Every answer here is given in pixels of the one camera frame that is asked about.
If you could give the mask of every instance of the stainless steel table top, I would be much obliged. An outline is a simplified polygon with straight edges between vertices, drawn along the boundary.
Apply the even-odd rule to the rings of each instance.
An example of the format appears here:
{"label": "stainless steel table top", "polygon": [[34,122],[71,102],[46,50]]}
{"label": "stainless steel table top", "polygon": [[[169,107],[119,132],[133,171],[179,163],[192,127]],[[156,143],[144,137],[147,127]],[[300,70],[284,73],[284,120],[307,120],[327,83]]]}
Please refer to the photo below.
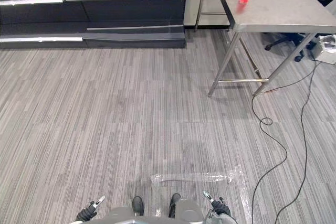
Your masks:
{"label": "stainless steel table top", "polygon": [[317,0],[220,0],[233,31],[336,33],[336,18]]}

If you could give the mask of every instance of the chair wheel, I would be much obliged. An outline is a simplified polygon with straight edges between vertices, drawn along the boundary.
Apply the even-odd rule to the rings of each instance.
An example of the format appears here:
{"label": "chair wheel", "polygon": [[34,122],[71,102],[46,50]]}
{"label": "chair wheel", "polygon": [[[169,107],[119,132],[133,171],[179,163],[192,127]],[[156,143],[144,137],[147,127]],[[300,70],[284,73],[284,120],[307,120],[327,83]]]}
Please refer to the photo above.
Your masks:
{"label": "chair wheel", "polygon": [[265,47],[265,50],[266,50],[266,51],[269,51],[269,50],[271,50],[271,48],[272,48],[272,45],[267,45],[267,46]]}
{"label": "chair wheel", "polygon": [[300,62],[301,60],[302,60],[302,56],[296,56],[295,58],[294,58],[294,61],[296,61],[296,62]]}
{"label": "chair wheel", "polygon": [[307,48],[308,50],[311,50],[311,49],[313,49],[315,46],[316,46],[316,44],[308,44],[308,45],[306,45],[306,48]]}

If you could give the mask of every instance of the metal table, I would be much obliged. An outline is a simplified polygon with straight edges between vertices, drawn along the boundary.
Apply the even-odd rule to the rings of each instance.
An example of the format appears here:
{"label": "metal table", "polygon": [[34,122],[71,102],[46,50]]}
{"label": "metal table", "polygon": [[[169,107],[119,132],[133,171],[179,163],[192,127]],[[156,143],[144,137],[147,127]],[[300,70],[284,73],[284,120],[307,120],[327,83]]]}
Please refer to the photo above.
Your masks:
{"label": "metal table", "polygon": [[[261,93],[316,33],[336,33],[336,18],[317,0],[249,0],[247,4],[240,4],[238,0],[220,1],[230,22],[230,28],[234,32],[234,36],[210,88],[209,97],[212,96],[218,84],[232,82],[262,82],[262,85],[254,95]],[[199,6],[195,30],[197,30],[199,16],[202,14],[202,2],[203,0],[201,0]],[[268,78],[262,78],[244,42],[240,38],[242,32],[306,33],[306,37]],[[259,78],[220,80],[220,76],[230,61],[238,41],[242,42]]]}

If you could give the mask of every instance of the power cord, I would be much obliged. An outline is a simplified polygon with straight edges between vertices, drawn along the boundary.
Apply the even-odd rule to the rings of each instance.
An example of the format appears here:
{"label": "power cord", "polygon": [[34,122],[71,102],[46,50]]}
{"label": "power cord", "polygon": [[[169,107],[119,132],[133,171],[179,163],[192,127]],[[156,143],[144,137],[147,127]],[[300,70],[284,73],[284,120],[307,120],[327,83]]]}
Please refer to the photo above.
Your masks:
{"label": "power cord", "polygon": [[[290,205],[292,205],[299,197],[300,193],[301,193],[301,190],[302,190],[302,187],[303,187],[303,184],[305,183],[305,180],[306,180],[306,174],[307,174],[307,157],[308,157],[308,153],[307,153],[307,141],[306,141],[306,133],[305,133],[305,127],[303,125],[303,112],[304,112],[304,108],[306,107],[307,103],[309,102],[309,99],[310,99],[310,94],[311,94],[311,84],[312,84],[312,81],[313,81],[313,77],[314,77],[314,74],[315,74],[315,70],[316,68],[321,64],[321,62],[319,64],[316,64],[316,61],[314,60],[314,68],[313,70],[308,74],[306,75],[305,77],[303,77],[302,79],[296,81],[296,82],[293,82],[291,84],[288,84],[288,85],[285,85],[285,86],[281,86],[281,87],[277,87],[275,89],[271,89],[271,90],[268,90],[268,91],[265,91],[261,94],[265,94],[265,93],[269,93],[269,92],[273,92],[273,91],[276,91],[276,90],[279,90],[279,89],[282,89],[282,88],[285,88],[285,87],[289,87],[291,85],[294,85],[302,80],[304,80],[305,78],[310,77],[310,81],[309,81],[309,87],[308,87],[308,95],[307,95],[307,99],[305,101],[305,103],[303,104],[302,108],[301,108],[301,115],[300,115],[300,122],[301,122],[301,126],[302,126],[302,131],[303,131],[303,141],[305,143],[305,162],[304,162],[304,175],[303,175],[303,180],[301,182],[301,185],[300,185],[300,188],[299,188],[299,191],[298,193],[296,194],[295,198],[290,202],[288,203],[287,205],[285,205],[284,207],[282,207],[280,209],[280,211],[278,211],[277,213],[277,216],[276,216],[276,220],[275,220],[275,224],[281,214],[281,212],[286,209],[287,207],[289,207]],[[269,136],[271,139],[273,139],[276,143],[278,143],[281,148],[285,151],[285,157],[284,159],[279,162],[277,165],[275,165],[274,167],[272,167],[270,170],[268,170],[267,172],[265,172],[262,177],[259,179],[254,191],[253,191],[253,196],[252,196],[252,208],[251,208],[251,222],[253,224],[253,209],[254,209],[254,200],[255,200],[255,194],[256,194],[256,191],[257,191],[257,188],[260,184],[260,182],[262,181],[262,179],[267,176],[272,170],[274,170],[275,168],[277,168],[278,166],[282,165],[286,160],[287,160],[287,157],[288,157],[288,152],[286,150],[286,148],[277,140],[275,139],[273,136],[271,136],[269,133],[267,133],[264,128],[262,127],[263,125],[266,125],[266,126],[270,126],[273,124],[273,120],[269,117],[264,117],[264,118],[260,118],[256,112],[255,112],[255,109],[254,109],[254,99],[255,99],[256,96],[254,96],[252,98],[252,101],[251,101],[251,108],[252,108],[252,111],[253,111],[253,114],[256,116],[256,118],[259,120],[259,127],[260,129],[262,130],[262,132],[264,132],[267,136]]]}

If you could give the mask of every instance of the black shelf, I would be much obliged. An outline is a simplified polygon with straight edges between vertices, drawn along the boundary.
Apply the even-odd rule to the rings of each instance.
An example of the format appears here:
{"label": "black shelf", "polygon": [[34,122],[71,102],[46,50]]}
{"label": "black shelf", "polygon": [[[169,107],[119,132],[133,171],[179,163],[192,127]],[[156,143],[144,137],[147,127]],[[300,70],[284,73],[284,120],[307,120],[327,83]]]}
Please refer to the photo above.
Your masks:
{"label": "black shelf", "polygon": [[185,1],[0,1],[0,48],[185,47]]}

